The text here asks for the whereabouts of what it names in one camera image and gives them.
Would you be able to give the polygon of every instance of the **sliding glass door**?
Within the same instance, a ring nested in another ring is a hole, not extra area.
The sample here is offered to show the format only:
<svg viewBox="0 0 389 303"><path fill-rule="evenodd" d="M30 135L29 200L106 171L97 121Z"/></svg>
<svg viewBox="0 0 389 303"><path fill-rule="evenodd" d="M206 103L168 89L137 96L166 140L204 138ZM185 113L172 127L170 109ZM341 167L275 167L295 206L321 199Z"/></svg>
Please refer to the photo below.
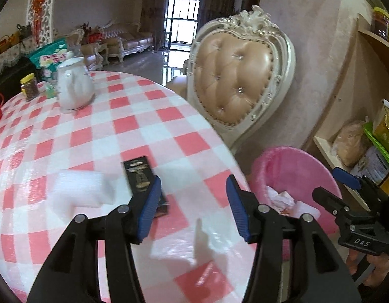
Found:
<svg viewBox="0 0 389 303"><path fill-rule="evenodd" d="M190 51L196 36L200 0L167 0L165 46Z"/></svg>

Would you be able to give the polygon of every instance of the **pink bucket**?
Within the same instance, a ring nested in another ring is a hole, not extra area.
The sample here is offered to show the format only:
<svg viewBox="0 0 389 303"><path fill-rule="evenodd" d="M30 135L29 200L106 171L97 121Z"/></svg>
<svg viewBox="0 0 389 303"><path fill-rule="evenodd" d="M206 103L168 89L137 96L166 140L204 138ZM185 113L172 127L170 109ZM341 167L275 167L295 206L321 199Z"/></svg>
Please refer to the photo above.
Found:
<svg viewBox="0 0 389 303"><path fill-rule="evenodd" d="M338 231L335 217L312 199L312 192L323 187L342 198L341 191L331 173L315 157L302 150L280 146L266 150L252 164L251 191L261 204L271 205L266 192L270 186L279 193L287 191L295 201L302 201L321 212L318 223L327 235ZM288 260L288 243L283 247L283 258Z"/></svg>

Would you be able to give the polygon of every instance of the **yellow lid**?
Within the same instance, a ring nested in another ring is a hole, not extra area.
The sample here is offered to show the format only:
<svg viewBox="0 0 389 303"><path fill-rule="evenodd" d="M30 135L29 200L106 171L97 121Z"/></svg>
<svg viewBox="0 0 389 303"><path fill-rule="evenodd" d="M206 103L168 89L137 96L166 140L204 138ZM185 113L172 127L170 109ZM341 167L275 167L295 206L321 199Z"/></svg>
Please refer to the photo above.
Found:
<svg viewBox="0 0 389 303"><path fill-rule="evenodd" d="M389 13L387 11L385 11L384 9L381 9L380 7L374 7L373 8L373 11L376 12L381 12L383 15L385 15L386 17L389 18Z"/></svg>
<svg viewBox="0 0 389 303"><path fill-rule="evenodd" d="M34 73L26 75L24 78L22 78L22 80L20 80L20 84L28 83L33 78L34 78Z"/></svg>

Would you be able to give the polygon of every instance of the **brown curtain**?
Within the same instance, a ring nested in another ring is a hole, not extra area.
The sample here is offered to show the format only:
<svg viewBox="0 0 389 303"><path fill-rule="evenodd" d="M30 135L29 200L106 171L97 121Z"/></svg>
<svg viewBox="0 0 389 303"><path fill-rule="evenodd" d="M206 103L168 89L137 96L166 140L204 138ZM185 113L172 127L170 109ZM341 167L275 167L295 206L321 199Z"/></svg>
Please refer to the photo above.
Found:
<svg viewBox="0 0 389 303"><path fill-rule="evenodd" d="M165 0L143 0L141 10L141 32L164 29Z"/></svg>
<svg viewBox="0 0 389 303"><path fill-rule="evenodd" d="M234 0L201 0L197 30L213 19L228 17L234 10Z"/></svg>

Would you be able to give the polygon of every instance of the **red and white tablecloth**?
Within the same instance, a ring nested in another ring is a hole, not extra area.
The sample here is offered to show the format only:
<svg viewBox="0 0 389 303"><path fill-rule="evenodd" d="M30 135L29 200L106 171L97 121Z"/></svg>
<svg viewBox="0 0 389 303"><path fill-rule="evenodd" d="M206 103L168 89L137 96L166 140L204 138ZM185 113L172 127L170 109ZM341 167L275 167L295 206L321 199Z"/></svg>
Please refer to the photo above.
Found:
<svg viewBox="0 0 389 303"><path fill-rule="evenodd" d="M130 200L121 162L148 155L162 180L170 213L153 222L133 247L148 303L242 301L254 249L239 236L225 193L235 159L211 126L185 100L145 78L93 72L96 98L73 114L55 99L8 101L0 120L0 272L25 301L50 250L66 228L47 206L59 170L104 173L114 205L82 209L105 215ZM109 301L104 243L99 280Z"/></svg>

